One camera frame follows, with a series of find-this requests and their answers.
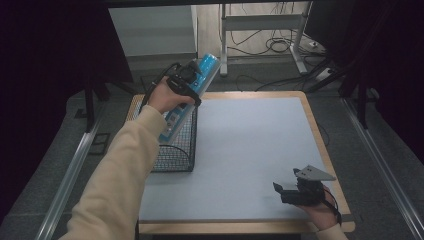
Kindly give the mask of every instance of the beige sweater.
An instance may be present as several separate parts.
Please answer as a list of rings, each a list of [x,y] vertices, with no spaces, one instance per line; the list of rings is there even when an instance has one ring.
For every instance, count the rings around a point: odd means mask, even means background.
[[[61,239],[134,239],[144,183],[165,126],[163,116],[150,106],[124,124],[72,209],[68,233]],[[317,235],[321,240],[346,239],[338,225]]]

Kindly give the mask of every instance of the metal frame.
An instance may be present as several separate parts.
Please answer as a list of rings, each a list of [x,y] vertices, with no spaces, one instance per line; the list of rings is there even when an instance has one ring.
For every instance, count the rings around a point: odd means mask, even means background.
[[[255,15],[255,16],[227,16],[225,4],[222,4],[221,16],[221,70],[222,77],[228,74],[228,53],[227,53],[227,32],[228,31],[247,31],[247,30],[276,30],[276,29],[297,29],[298,34],[294,43],[290,46],[290,51],[299,70],[304,75],[308,71],[303,63],[299,53],[299,44],[305,30],[308,20],[309,10],[312,2],[308,2],[303,9],[302,14],[290,15]]]

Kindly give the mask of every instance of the black curtain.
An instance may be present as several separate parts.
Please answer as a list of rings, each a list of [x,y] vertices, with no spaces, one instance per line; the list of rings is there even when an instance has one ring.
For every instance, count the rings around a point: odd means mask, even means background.
[[[132,81],[100,1],[1,1],[0,220],[38,167],[84,80]]]

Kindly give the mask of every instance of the metal rail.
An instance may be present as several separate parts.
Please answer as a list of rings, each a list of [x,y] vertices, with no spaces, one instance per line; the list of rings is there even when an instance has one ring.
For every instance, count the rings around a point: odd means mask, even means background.
[[[50,240],[56,230],[57,223],[60,220],[63,209],[68,202],[69,195],[75,185],[75,181],[78,178],[78,174],[84,163],[85,157],[88,154],[91,143],[93,142],[94,136],[99,128],[99,123],[102,120],[106,103],[100,102],[97,107],[97,118],[94,123],[92,130],[88,133],[84,133],[80,144],[75,152],[74,157],[69,164],[68,170],[60,183],[59,189],[50,205],[49,210],[44,217],[43,223],[38,230],[35,237],[36,240]]]
[[[364,129],[361,123],[356,117],[356,110],[353,104],[346,99],[342,99],[343,104],[346,107],[346,110],[350,116],[350,119],[353,122],[356,130],[358,131],[361,140],[364,142],[365,147],[367,148],[377,170],[379,171],[384,183],[386,184],[390,194],[392,195],[393,200],[395,201],[397,207],[399,208],[401,214],[403,215],[406,224],[412,232],[412,235],[415,239],[424,239],[424,225],[412,204],[411,200],[407,194],[403,191],[399,182],[396,180],[393,172],[391,171],[389,165],[381,154],[378,146],[374,142],[371,134],[367,129]]]

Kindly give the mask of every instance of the wire mesh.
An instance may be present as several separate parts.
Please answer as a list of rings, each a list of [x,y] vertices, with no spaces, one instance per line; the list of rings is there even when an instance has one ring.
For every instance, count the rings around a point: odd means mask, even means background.
[[[197,108],[188,117],[172,145],[160,145],[152,172],[191,172],[194,168]]]

